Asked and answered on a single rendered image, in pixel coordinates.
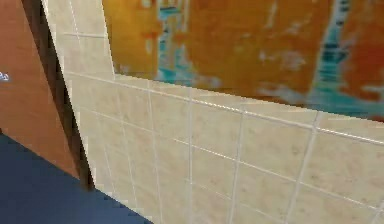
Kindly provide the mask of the brown wooden room door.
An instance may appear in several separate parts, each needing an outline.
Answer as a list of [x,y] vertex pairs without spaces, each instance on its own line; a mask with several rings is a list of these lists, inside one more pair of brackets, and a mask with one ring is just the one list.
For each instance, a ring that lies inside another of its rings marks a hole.
[[60,74],[41,0],[0,0],[0,131],[78,177]]

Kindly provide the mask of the orange and teal wall painting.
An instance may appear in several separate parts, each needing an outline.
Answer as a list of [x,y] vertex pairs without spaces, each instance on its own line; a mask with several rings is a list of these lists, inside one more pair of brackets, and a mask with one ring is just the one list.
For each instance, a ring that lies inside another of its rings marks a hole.
[[384,122],[384,0],[102,0],[116,73]]

